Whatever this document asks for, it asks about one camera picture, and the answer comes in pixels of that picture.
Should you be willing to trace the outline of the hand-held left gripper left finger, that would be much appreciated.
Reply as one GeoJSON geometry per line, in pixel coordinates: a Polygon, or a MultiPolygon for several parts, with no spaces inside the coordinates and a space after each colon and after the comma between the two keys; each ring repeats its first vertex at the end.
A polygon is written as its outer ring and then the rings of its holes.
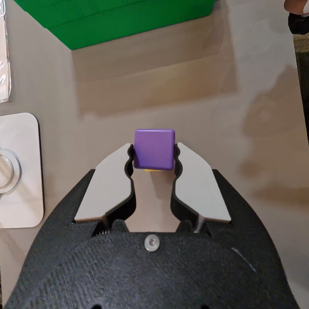
{"type": "Polygon", "coordinates": [[[134,147],[125,144],[95,168],[75,215],[75,222],[100,221],[109,230],[115,220],[126,220],[136,210],[133,174],[134,147]]]}

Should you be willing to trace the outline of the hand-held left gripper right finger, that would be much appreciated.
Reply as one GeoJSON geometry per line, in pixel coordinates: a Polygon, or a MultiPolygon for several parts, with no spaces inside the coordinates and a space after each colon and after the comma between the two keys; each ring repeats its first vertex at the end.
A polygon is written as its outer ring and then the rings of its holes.
{"type": "Polygon", "coordinates": [[[201,233],[207,221],[230,223],[231,216],[211,166],[181,142],[175,145],[174,159],[173,215],[179,221],[191,222],[194,233],[201,233]]]}

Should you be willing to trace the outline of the purple cube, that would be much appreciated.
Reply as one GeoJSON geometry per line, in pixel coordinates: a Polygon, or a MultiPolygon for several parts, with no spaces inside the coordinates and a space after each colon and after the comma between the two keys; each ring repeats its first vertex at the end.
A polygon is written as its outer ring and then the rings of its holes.
{"type": "Polygon", "coordinates": [[[137,129],[134,134],[136,169],[171,171],[174,167],[175,131],[137,129]]]}

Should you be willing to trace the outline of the green plastic bin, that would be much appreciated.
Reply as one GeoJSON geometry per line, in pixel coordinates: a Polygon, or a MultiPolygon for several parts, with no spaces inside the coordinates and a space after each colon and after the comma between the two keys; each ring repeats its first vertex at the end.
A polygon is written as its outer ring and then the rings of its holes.
{"type": "Polygon", "coordinates": [[[209,16],[214,0],[15,0],[70,50],[209,16]]]}

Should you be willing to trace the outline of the person's right hand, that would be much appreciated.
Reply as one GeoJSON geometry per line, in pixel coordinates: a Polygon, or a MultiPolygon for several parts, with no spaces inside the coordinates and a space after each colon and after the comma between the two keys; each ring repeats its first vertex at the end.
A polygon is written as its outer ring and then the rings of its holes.
{"type": "Polygon", "coordinates": [[[302,15],[307,0],[285,0],[284,9],[292,14],[302,15]]]}

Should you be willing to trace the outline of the person's dark clothed body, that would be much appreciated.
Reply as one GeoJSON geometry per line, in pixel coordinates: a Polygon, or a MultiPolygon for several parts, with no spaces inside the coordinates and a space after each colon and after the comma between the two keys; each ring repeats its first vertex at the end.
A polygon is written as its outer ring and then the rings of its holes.
{"type": "Polygon", "coordinates": [[[309,139],[309,52],[296,52],[300,92],[303,103],[304,119],[309,139]]]}

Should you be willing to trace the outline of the document stand with white base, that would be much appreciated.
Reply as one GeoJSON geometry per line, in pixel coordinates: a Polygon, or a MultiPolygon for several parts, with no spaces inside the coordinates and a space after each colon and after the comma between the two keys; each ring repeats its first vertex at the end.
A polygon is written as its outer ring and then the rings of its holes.
{"type": "Polygon", "coordinates": [[[0,228],[37,226],[44,216],[39,124],[30,113],[0,117],[0,228]]]}

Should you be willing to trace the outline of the laminated paper sheet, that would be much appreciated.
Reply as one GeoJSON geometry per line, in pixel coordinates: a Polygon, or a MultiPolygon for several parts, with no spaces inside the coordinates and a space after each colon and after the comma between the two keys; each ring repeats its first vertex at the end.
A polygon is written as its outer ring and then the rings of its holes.
{"type": "Polygon", "coordinates": [[[6,3],[0,1],[0,102],[8,102],[11,93],[11,71],[6,28],[6,3]]]}

